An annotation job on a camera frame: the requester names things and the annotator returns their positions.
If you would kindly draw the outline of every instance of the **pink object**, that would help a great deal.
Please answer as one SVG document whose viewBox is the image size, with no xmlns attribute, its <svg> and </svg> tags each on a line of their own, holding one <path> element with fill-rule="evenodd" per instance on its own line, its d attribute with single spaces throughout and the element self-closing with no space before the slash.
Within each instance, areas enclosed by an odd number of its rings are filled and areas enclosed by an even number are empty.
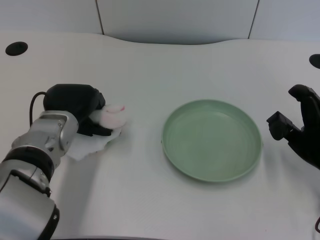
<svg viewBox="0 0 320 240">
<path fill-rule="evenodd" d="M 91 115 L 91 120 L 107 129 L 117 129 L 123 127 L 127 118 L 124 115 L 125 106 L 118 104 L 106 105 L 102 110 L 96 110 Z"/>
</svg>

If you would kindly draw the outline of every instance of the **white table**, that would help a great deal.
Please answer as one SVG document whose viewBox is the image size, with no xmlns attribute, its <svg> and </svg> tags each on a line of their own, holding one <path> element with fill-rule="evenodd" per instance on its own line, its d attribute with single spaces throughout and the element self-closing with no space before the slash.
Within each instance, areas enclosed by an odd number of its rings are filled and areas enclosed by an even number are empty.
<svg viewBox="0 0 320 240">
<path fill-rule="evenodd" d="M 24 41 L 23 55 L 5 54 Z M 60 209 L 55 238 L 141 237 L 164 240 L 313 240 L 320 216 L 320 171 L 271 137 L 266 119 L 279 110 L 298 127 L 295 84 L 320 93 L 309 63 L 320 43 L 232 40 L 208 45 L 132 43 L 96 34 L 0 33 L 0 150 L 28 130 L 32 96 L 57 83 L 90 84 L 107 103 L 124 103 L 130 121 L 104 152 L 66 157 L 52 198 Z M 161 130 L 178 106 L 218 99 L 258 125 L 258 166 L 241 179 L 210 184 L 177 171 L 165 158 Z M 34 115 L 42 110 L 35 104 Z"/>
</svg>

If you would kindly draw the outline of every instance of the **white cloth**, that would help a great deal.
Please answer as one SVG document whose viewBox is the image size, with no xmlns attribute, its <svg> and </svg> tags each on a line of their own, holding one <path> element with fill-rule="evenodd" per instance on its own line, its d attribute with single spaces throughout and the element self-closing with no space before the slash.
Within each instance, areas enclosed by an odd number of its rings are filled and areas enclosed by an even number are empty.
<svg viewBox="0 0 320 240">
<path fill-rule="evenodd" d="M 108 142 L 120 135 L 121 130 L 121 127 L 114 129 L 110 136 L 86 136 L 77 133 L 66 155 L 80 161 L 89 154 L 103 150 Z"/>
</svg>

